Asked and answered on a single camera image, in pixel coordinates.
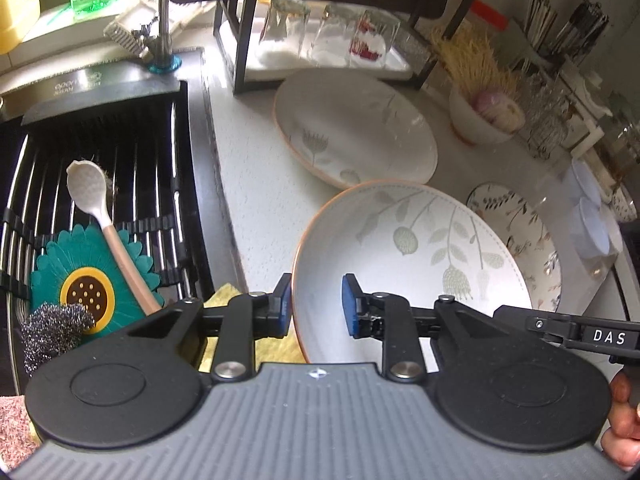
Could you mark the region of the person's right hand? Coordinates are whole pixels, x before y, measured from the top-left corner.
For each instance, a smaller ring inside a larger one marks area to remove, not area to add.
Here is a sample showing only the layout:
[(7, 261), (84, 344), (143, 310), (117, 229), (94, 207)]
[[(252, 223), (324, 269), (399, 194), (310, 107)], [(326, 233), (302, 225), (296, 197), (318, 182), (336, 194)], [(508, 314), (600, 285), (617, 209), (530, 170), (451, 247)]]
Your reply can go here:
[(612, 406), (608, 412), (610, 426), (601, 438), (604, 454), (623, 470), (639, 463), (640, 426), (637, 405), (629, 403), (631, 382), (620, 370), (610, 382)]

